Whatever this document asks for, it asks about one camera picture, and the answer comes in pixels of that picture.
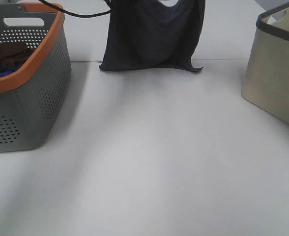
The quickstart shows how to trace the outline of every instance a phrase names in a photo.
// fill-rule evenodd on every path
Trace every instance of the bin handle hole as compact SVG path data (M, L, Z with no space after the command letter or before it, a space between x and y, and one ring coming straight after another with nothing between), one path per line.
M3 22L6 26L44 26L41 18L34 17L4 18Z
M268 24L271 25L275 22L281 21L283 20L284 16L286 15L287 11L286 10L282 10L279 11L277 13L274 13L273 15L271 15L268 19Z

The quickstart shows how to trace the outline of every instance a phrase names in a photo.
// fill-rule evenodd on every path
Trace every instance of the beige storage bin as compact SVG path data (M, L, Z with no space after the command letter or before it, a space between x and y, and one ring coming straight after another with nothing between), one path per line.
M281 11L284 17L269 24ZM259 15L242 96L289 124L289 3Z

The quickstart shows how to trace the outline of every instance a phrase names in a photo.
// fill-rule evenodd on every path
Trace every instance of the black cable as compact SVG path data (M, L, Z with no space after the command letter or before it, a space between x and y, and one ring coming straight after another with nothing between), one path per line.
M74 17L79 17L79 18L92 18L92 17L98 17L98 16L103 16L103 15L106 15L106 14L109 14L111 13L112 11L112 4L110 2L110 0L104 0L105 3L109 6L110 10L109 11L105 11L105 12L101 12L101 13L96 13L96 14L92 14L92 15L80 15L80 14L76 14L76 13L73 13L73 12L70 12L70 11L66 11L58 6L55 6L45 0L39 0L41 3L51 7L51 8L54 8L55 10L57 11L61 11L62 13L65 13L65 14L68 14L68 15L71 15L71 16L74 16Z

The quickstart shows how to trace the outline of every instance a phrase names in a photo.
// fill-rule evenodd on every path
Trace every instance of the gray laundry basket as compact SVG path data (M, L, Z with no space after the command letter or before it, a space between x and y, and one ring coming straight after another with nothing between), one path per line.
M283 19L269 18L285 10ZM289 3L261 14L242 95L289 124Z
M43 26L8 26L4 18L41 18ZM31 149L47 138L71 76L64 14L41 3L0 4L0 43L35 49L16 72L0 78L0 152Z

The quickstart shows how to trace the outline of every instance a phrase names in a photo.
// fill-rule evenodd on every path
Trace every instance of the white surface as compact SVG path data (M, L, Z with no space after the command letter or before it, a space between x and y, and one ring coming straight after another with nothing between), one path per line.
M0 153L0 236L289 236L289 126L241 95L247 60L73 63L47 143Z
M108 10L102 0L54 2L60 3L66 10L81 14ZM162 2L172 5L176 1ZM263 8L253 0L207 0L204 28L193 59L249 58L256 31L256 20L263 12ZM92 19L66 16L64 27L71 60L102 60L108 25L109 15Z

